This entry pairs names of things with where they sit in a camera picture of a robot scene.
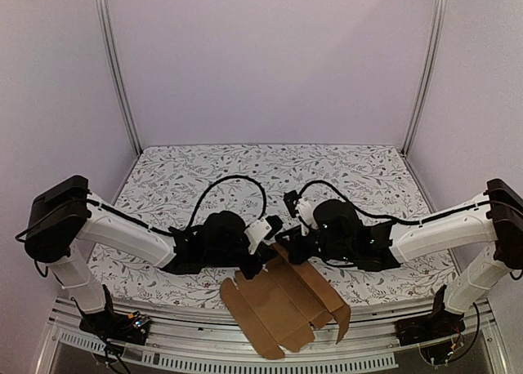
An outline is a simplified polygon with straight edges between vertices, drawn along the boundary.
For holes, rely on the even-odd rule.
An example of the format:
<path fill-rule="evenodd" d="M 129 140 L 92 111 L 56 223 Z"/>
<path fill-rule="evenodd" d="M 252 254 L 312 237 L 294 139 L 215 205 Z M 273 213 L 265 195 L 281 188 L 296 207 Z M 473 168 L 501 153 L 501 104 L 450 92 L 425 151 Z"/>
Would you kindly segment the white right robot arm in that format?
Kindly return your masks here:
<path fill-rule="evenodd" d="M 312 206 L 302 191 L 284 195 L 299 224 L 276 235 L 288 259 L 300 265 L 311 257 L 335 267 L 367 272 L 396 269 L 421 256 L 483 243 L 480 255 L 440 293 L 440 307 L 422 321 L 430 338 L 439 338 L 505 275 L 522 268 L 522 197 L 501 179 L 461 205 L 417 220 L 372 215 L 339 189 L 335 199 Z"/>

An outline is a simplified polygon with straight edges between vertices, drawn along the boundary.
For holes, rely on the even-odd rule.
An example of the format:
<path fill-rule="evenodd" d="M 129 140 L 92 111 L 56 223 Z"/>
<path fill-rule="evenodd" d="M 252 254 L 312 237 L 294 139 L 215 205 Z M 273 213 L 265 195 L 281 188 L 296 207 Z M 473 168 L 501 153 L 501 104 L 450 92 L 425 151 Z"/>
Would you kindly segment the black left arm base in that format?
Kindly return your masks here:
<path fill-rule="evenodd" d="M 82 320 L 79 328 L 103 340 L 116 340 L 134 345 L 145 345 L 151 325 L 151 317 L 135 311 L 119 314 L 114 311 L 112 297 L 106 285 L 102 285 L 105 305 L 102 311 L 86 314 L 76 303 Z"/>

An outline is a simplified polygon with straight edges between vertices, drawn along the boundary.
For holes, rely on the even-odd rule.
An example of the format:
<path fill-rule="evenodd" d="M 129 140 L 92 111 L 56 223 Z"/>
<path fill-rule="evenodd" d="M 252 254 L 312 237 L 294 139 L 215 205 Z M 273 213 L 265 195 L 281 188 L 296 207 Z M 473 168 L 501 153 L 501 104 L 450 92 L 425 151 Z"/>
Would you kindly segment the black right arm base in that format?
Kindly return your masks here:
<path fill-rule="evenodd" d="M 440 338 L 446 341 L 422 347 L 422 358 L 433 366 L 447 364 L 454 356 L 462 332 L 466 329 L 464 314 L 449 312 L 445 306 L 446 285 L 434 296 L 431 312 L 412 318 L 397 320 L 394 324 L 396 337 L 401 346 L 415 345 Z"/>

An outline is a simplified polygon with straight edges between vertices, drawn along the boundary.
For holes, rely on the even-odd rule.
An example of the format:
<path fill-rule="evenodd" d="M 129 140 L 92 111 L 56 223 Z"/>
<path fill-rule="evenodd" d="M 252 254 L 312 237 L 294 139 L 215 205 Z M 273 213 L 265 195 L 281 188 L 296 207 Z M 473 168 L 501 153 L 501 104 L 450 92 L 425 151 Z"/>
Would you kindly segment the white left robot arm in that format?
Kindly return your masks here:
<path fill-rule="evenodd" d="M 78 240 L 106 245 L 168 274 L 232 267 L 251 279 L 271 259 L 270 241 L 282 227 L 278 216 L 262 213 L 248 224 L 232 211 L 220 211 L 201 225 L 189 220 L 184 229 L 160 229 L 106 203 L 88 188 L 87 178 L 71 176 L 34 199 L 29 225 L 15 239 L 90 314 L 94 328 L 115 336 L 121 318 L 75 247 Z"/>

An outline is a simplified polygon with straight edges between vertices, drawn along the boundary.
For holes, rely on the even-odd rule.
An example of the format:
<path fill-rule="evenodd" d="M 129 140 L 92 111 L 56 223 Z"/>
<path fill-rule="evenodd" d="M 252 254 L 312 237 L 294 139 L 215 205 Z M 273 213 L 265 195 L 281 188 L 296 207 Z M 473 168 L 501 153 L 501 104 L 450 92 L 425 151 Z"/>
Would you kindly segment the brown cardboard box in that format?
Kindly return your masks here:
<path fill-rule="evenodd" d="M 279 244 L 253 279 L 239 271 L 221 283 L 221 300 L 254 350 L 279 360 L 285 350 L 299 352 L 315 340 L 314 330 L 337 324 L 336 342 L 346 335 L 351 307 L 309 262 L 293 265 Z"/>

